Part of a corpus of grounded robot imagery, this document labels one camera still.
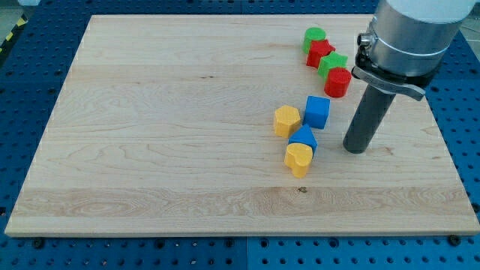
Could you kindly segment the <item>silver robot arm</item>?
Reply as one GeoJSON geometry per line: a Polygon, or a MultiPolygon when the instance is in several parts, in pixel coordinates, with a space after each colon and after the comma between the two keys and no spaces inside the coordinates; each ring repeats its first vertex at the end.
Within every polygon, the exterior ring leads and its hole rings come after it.
{"type": "Polygon", "coordinates": [[[396,95],[416,101],[476,0],[380,0],[357,37],[352,76],[367,86],[343,138],[350,153],[366,150],[396,95]]]}

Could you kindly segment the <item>black clamp mount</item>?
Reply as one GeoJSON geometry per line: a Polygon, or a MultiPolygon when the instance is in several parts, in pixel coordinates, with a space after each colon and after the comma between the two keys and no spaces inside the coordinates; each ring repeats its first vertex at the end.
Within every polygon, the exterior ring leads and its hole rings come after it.
{"type": "Polygon", "coordinates": [[[352,75],[387,95],[406,95],[420,101],[425,96],[425,87],[439,69],[438,64],[432,71],[421,76],[398,75],[375,66],[363,52],[357,52],[352,75]]]}

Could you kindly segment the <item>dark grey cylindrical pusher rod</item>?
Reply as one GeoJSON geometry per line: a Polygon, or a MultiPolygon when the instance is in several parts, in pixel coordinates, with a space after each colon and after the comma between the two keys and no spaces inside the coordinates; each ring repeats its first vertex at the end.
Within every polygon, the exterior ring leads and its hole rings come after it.
{"type": "Polygon", "coordinates": [[[395,94],[367,86],[343,138],[343,147],[348,152],[361,154],[367,149],[394,99],[395,94]]]}

